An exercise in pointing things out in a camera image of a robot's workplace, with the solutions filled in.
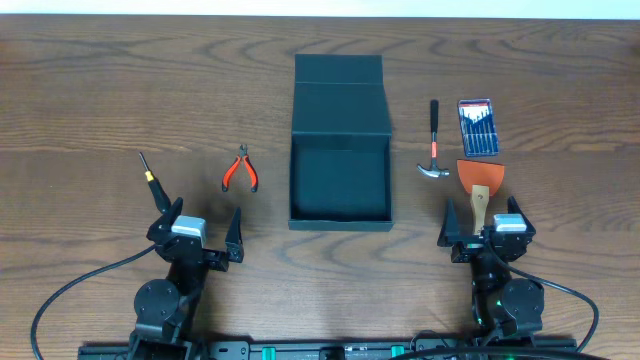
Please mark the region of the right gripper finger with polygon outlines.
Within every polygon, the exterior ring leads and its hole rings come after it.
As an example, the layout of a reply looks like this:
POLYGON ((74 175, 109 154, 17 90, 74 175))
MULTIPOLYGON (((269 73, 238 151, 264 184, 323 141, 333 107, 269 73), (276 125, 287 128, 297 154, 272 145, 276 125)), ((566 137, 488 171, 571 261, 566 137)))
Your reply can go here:
POLYGON ((523 222, 526 225, 527 233, 535 232, 535 227, 532 225, 532 223, 529 221, 527 216, 524 214, 524 212, 522 211, 521 207, 519 206, 514 196, 510 196, 507 199, 507 210, 509 214, 518 214, 522 217, 523 222))
POLYGON ((445 214, 441 226, 439 239, 457 239, 460 236, 460 227, 457 219, 454 202, 448 199, 445 214))

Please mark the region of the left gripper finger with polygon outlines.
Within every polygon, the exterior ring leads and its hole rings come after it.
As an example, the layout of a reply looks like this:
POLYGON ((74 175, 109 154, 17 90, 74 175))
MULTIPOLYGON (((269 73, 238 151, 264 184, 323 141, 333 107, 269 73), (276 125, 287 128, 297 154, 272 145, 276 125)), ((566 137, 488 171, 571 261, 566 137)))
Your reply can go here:
POLYGON ((181 215, 183 198, 178 197, 169 209, 157 220, 157 227, 161 231, 170 231, 176 219, 181 215))
POLYGON ((226 233, 225 237, 225 245, 226 246, 242 246, 242 235, 241 235, 241 208, 238 207, 235 209, 229 229, 226 233))

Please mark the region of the orange scraper wooden handle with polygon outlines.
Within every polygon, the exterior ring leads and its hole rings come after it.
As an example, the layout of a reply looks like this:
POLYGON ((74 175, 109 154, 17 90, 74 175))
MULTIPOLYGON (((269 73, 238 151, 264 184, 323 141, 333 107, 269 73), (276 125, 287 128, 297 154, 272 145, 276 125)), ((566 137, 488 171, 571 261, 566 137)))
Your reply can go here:
POLYGON ((470 195, 473 232, 479 235, 485 226, 489 200, 498 192, 503 182, 505 166, 459 159, 457 170, 463 188, 470 195))

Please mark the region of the steel claw hammer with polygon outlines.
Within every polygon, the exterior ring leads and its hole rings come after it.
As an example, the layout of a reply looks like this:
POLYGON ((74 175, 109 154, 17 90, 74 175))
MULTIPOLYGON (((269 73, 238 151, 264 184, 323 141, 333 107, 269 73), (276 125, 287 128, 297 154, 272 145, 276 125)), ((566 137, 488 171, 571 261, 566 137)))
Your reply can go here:
POLYGON ((426 177, 429 178, 443 178, 448 177, 450 172, 448 169, 440 168, 437 164, 438 157, 438 143, 437 132, 439 124, 439 101, 433 99, 430 101, 430 128, 431 128, 431 162, 428 168, 423 167, 421 164, 416 166, 417 170, 426 177))

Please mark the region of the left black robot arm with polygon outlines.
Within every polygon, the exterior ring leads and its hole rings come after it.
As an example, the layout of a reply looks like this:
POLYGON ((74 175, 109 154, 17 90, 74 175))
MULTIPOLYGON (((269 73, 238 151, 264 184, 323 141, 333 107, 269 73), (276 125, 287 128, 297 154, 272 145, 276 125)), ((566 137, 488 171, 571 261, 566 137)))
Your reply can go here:
POLYGON ((226 272, 244 259, 241 210, 234 211, 224 250, 205 247, 207 223, 181 214, 176 201, 147 231, 155 252, 170 264, 166 277, 145 283, 135 295, 135 328, 126 357, 131 360, 207 359, 209 346, 192 337, 192 326, 207 274, 226 272))

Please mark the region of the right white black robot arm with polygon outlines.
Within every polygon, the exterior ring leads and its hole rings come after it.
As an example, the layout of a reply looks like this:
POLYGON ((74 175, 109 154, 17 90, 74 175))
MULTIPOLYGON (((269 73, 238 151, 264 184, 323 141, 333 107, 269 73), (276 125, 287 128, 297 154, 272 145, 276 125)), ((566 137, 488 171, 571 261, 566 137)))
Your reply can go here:
POLYGON ((451 250, 453 263, 468 263, 472 274, 471 311, 480 327, 482 346, 503 339, 528 338, 543 327, 543 286, 523 276, 514 278, 510 262, 526 254, 536 230, 516 200, 507 200, 508 212, 478 235, 461 232, 454 203, 448 201, 437 240, 451 250))

